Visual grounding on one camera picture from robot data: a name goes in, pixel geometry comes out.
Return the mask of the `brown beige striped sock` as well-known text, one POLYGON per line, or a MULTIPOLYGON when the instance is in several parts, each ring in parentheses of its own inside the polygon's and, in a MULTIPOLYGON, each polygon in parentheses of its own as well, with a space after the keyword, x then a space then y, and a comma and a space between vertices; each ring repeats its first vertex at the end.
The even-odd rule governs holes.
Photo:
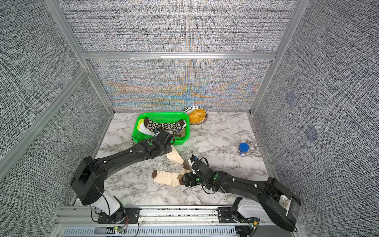
POLYGON ((155 183, 168 185, 174 188, 180 185, 184 185, 184 181, 182 180, 182 178, 187 173, 190 173, 190 170, 186 170, 184 168, 179 173, 154 170, 152 173, 152 177, 155 183))
POLYGON ((184 166, 185 170, 190 170, 190 166, 183 160, 183 158, 180 156, 178 151, 175 149, 175 147, 171 146, 171 152, 166 154, 166 157, 172 162, 181 164, 184 166))

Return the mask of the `brown checkered argyle sock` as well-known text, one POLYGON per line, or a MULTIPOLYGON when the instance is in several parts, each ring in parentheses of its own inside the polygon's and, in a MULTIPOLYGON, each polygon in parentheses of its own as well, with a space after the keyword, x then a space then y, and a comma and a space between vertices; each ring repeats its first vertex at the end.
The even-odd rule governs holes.
POLYGON ((173 136, 176 138, 176 139, 184 139, 186 137, 186 129, 183 128, 182 130, 176 132, 173 134, 173 136))

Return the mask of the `white sock blue yellow patches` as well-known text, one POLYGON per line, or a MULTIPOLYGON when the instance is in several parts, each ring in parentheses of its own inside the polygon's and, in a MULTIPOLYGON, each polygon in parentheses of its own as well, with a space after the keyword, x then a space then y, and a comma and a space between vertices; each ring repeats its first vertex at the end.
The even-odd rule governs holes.
POLYGON ((137 123, 137 130, 143 134, 149 135, 149 136, 154 136, 155 134, 151 132, 149 129, 146 128, 145 126, 145 120, 142 118, 138 121, 137 123))

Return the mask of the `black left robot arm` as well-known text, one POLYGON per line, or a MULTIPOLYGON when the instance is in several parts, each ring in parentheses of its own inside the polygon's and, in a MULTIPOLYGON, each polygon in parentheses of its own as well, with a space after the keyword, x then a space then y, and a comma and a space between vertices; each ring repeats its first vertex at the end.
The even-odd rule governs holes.
POLYGON ((86 157, 77 167, 70 185, 83 205, 92 205, 103 196, 106 179, 135 163, 172 152, 174 143, 175 137, 161 130, 157 136, 141 140, 122 152, 98 159, 86 157))

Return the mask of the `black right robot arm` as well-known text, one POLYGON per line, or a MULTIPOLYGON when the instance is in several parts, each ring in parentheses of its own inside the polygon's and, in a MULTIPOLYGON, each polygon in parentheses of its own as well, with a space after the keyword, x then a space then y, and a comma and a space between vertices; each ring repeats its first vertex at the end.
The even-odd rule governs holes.
POLYGON ((230 216, 235 222, 254 218, 248 201, 258 203, 275 225, 289 232, 297 232, 296 223, 300 212, 301 200, 275 178, 266 181, 252 181, 237 178, 223 171, 213 171, 206 158, 192 156, 189 159, 191 172, 183 175, 181 180, 186 187, 200 185, 208 195, 220 192, 235 194, 237 198, 230 209, 230 216))

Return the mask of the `green plastic basket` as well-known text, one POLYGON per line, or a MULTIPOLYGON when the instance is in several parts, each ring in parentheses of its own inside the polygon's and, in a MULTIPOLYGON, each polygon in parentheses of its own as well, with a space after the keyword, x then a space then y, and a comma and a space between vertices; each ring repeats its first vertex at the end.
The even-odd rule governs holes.
POLYGON ((190 137, 190 128, 189 128, 189 117, 187 114, 183 112, 151 112, 151 113, 143 113, 137 117, 134 130, 133 130, 133 141, 138 142, 140 140, 145 140, 153 137, 152 135, 144 134, 138 130, 138 122, 145 118, 148 117, 150 120, 157 122, 157 123, 162 123, 162 122, 167 122, 167 123, 173 123, 177 122, 181 119, 184 119, 187 123, 186 127, 184 128, 185 131, 185 136, 180 137, 180 138, 175 138, 175 142, 173 145, 183 145, 190 137))

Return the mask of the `patterned white bowl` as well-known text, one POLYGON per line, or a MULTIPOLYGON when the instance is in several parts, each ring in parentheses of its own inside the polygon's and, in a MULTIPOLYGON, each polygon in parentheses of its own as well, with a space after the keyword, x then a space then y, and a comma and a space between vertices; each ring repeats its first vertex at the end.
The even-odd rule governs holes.
MULTIPOLYGON (((189 115, 190 112, 192 112, 192 111, 195 110, 195 109, 204 109, 204 108, 202 108, 202 107, 200 107, 200 106, 189 106, 189 107, 187 107, 187 108, 185 108, 185 109, 183 110, 183 113, 189 115)), ((208 119, 208 113, 207 113, 207 111, 206 111, 206 114, 207 114, 207 115, 206 115, 205 119, 204 119, 202 122, 197 123, 197 124, 191 124, 191 123, 189 123, 189 124, 190 124, 190 125, 200 125, 200 124, 206 122, 207 119, 208 119)))

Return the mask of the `orange fruit in bowl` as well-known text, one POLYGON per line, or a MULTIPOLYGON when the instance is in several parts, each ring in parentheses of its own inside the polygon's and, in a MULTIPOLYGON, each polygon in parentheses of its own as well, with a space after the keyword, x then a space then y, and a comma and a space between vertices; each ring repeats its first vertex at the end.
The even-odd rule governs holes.
POLYGON ((206 117, 206 111, 204 109, 195 109, 189 114, 189 122, 191 124, 197 124, 202 122, 206 117))

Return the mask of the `blue lid jar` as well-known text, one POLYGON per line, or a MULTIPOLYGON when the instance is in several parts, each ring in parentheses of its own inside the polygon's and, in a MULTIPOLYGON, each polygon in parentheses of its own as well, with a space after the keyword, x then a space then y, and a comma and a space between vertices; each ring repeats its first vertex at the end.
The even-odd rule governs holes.
POLYGON ((241 157, 244 157, 247 155, 249 151, 249 145, 247 143, 240 143, 239 146, 238 146, 238 154, 241 156, 241 157))

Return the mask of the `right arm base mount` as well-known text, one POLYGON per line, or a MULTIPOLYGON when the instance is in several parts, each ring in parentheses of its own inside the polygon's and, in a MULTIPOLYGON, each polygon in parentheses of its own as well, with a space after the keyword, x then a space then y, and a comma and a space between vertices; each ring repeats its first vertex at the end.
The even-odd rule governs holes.
POLYGON ((236 198, 232 206, 218 207, 216 215, 220 223, 254 223, 269 219, 263 207, 256 201, 236 198))

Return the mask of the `aluminium front rail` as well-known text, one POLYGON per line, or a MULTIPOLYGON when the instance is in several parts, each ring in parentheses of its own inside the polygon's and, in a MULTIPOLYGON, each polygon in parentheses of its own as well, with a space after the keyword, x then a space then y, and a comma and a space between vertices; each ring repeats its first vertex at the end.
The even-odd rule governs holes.
POLYGON ((305 237, 304 226, 294 232, 276 226, 263 209, 259 223, 237 223, 225 218, 229 205, 127 206, 128 224, 98 224, 87 206, 61 208, 52 237, 305 237))

